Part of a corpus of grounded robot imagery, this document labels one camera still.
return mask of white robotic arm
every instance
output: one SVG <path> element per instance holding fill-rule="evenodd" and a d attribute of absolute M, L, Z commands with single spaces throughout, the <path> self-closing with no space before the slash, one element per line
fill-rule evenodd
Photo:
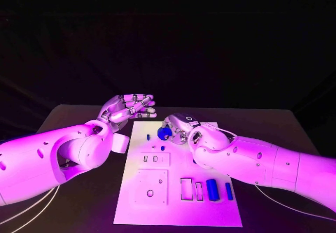
<path fill-rule="evenodd" d="M 172 134 L 162 137 L 179 145 L 188 142 L 201 167 L 245 183 L 296 192 L 336 212 L 336 159 L 237 136 L 208 123 L 201 126 L 188 114 L 170 115 L 162 128 L 167 127 Z"/>
<path fill-rule="evenodd" d="M 0 144 L 0 206 L 23 201 L 97 168 L 110 151 L 124 153 L 127 120 L 156 117 L 152 95 L 116 96 L 97 120 Z M 58 156 L 67 159 L 59 165 Z"/>

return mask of table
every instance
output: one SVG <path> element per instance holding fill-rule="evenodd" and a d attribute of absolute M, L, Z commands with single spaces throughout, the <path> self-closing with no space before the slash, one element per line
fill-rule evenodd
<path fill-rule="evenodd" d="M 51 112 L 39 133 L 59 129 L 95 119 L 101 106 L 59 105 Z M 156 107 L 157 118 L 139 119 L 162 121 L 176 112 L 192 114 L 199 121 L 218 122 L 222 129 L 235 134 L 261 139 L 284 148 L 304 153 L 317 154 L 317 150 L 304 133 L 300 123 L 290 110 L 277 109 L 215 109 Z M 133 121 L 120 133 L 130 136 Z M 137 226 L 114 225 L 114 215 L 120 194 L 126 154 L 111 152 L 105 163 L 98 169 L 81 174 L 61 185 L 56 197 L 32 223 L 20 233 L 120 233 L 120 232 L 193 232 L 193 233 L 283 233 L 283 232 L 336 232 L 336 222 L 307 216 L 274 203 L 257 190 L 254 185 L 232 180 L 242 228 L 189 227 L 189 226 Z M 336 218 L 336 213 L 297 194 L 271 188 L 263 191 L 283 204 Z M 0 207 L 0 221 L 12 217 L 42 197 Z M 49 198 L 15 220 L 0 225 L 0 232 L 17 229 L 39 213 Z"/>

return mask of black background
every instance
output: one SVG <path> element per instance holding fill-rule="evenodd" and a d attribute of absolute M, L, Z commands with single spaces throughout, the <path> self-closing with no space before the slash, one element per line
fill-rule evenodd
<path fill-rule="evenodd" d="M 336 155 L 336 4 L 7 1 L 0 8 L 2 139 L 59 104 L 118 94 L 159 106 L 290 109 Z"/>

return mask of blue object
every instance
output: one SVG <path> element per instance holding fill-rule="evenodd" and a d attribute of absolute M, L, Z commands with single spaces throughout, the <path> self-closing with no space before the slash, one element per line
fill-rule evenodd
<path fill-rule="evenodd" d="M 225 187 L 227 187 L 228 199 L 229 199 L 229 200 L 234 200 L 234 196 L 232 196 L 232 191 L 231 191 L 231 185 L 229 185 L 229 183 L 225 183 Z"/>
<path fill-rule="evenodd" d="M 172 136 L 172 135 L 173 135 L 173 132 L 172 132 L 169 125 L 166 126 L 166 128 L 163 127 L 159 128 L 157 136 L 163 141 L 166 141 L 165 136 Z"/>
<path fill-rule="evenodd" d="M 211 201 L 219 200 L 217 181 L 214 179 L 206 181 L 206 187 L 208 187 L 209 200 Z"/>

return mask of robotic hand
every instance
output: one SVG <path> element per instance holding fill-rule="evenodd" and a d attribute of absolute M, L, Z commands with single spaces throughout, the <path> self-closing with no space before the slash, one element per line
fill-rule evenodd
<path fill-rule="evenodd" d="M 113 97 L 97 120 L 0 144 L 0 206 L 23 201 L 97 168 L 130 138 L 116 133 L 129 119 L 156 117 L 152 95 Z M 59 165 L 58 156 L 67 159 Z"/>
<path fill-rule="evenodd" d="M 258 139 L 231 137 L 193 116 L 172 114 L 159 129 L 162 140 L 189 144 L 193 160 L 237 180 L 286 189 L 336 212 L 336 159 L 291 151 Z"/>

